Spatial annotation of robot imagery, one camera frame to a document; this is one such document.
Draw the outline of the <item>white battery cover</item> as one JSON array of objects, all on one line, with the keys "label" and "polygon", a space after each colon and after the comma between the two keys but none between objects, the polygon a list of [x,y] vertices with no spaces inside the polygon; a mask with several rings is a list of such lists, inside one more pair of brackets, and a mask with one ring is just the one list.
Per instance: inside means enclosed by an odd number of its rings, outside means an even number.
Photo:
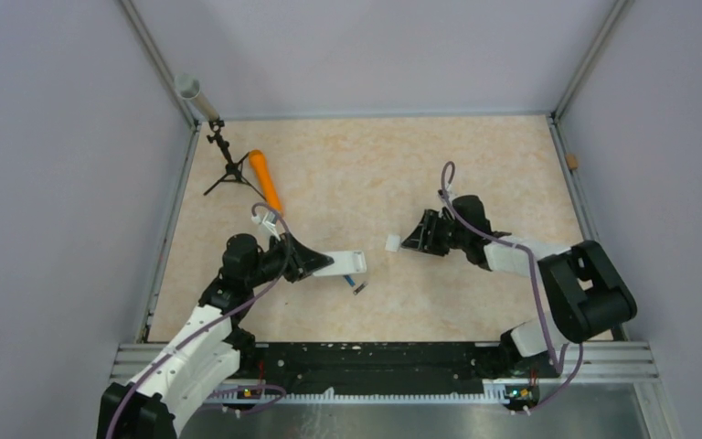
[{"label": "white battery cover", "polygon": [[387,252],[397,252],[400,248],[400,236],[396,234],[389,234],[386,238],[385,250]]}]

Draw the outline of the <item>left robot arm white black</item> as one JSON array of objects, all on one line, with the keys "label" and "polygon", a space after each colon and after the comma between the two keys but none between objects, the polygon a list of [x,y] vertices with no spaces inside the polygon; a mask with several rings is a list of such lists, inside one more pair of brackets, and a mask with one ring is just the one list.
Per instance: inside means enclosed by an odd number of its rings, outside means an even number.
[{"label": "left robot arm white black", "polygon": [[180,332],[127,383],[102,394],[97,437],[179,437],[220,383],[255,370],[254,337],[239,328],[258,299],[255,288],[268,292],[280,279],[299,282],[335,261],[290,233],[272,237],[268,249],[250,234],[229,238],[217,276]]}]

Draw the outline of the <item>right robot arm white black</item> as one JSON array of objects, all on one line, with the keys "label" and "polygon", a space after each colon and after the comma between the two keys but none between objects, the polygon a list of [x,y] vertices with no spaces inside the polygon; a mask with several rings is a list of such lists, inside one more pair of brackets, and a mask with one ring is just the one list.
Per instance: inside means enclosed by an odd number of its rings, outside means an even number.
[{"label": "right robot arm white black", "polygon": [[636,317],[636,301],[610,257],[596,241],[572,246],[494,230],[475,195],[427,209],[401,248],[434,256],[452,250],[488,272],[526,277],[533,284],[537,317],[506,331],[499,363],[523,377],[537,356],[558,359],[558,349],[580,344]]}]

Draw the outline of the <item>white remote control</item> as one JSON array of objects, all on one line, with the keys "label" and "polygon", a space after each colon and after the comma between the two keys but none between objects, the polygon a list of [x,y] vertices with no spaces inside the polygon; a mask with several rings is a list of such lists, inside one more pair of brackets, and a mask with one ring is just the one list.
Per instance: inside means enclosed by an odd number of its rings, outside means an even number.
[{"label": "white remote control", "polygon": [[328,266],[329,276],[353,276],[367,271],[367,261],[362,251],[324,252],[334,258],[335,263]]}]

